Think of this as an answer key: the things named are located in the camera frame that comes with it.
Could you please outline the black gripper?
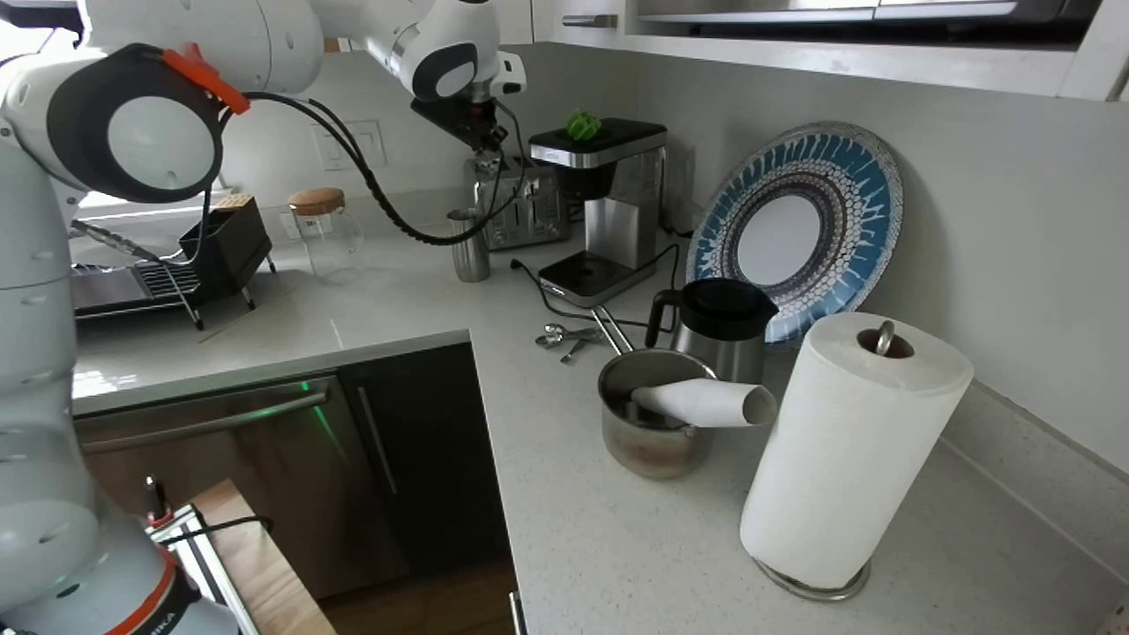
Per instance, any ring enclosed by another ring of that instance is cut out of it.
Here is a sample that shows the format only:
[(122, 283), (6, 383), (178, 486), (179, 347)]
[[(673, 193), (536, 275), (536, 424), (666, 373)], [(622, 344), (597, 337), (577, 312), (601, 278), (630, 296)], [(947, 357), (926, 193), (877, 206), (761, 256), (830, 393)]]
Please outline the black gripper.
[(453, 133), (454, 143), (463, 143), (466, 149), (474, 149), (476, 156), (482, 153), (497, 153), (507, 137), (507, 131), (497, 124), (497, 104), (474, 104), (469, 95), (454, 95), (454, 99), (441, 99), (441, 104), (423, 104), (414, 99), (414, 110), (441, 126), (443, 133)]

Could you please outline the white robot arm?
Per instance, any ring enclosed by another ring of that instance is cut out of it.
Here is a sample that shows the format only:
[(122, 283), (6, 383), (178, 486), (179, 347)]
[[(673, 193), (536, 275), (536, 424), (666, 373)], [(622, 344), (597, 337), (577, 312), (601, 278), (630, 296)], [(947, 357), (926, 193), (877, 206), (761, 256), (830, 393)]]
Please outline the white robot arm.
[(221, 120), (300, 91), (330, 48), (368, 53), (466, 143), (525, 86), (492, 0), (2, 0), (73, 15), (79, 48), (0, 79), (0, 620), (15, 635), (240, 635), (93, 481), (69, 416), (66, 193), (183, 203), (221, 168)]

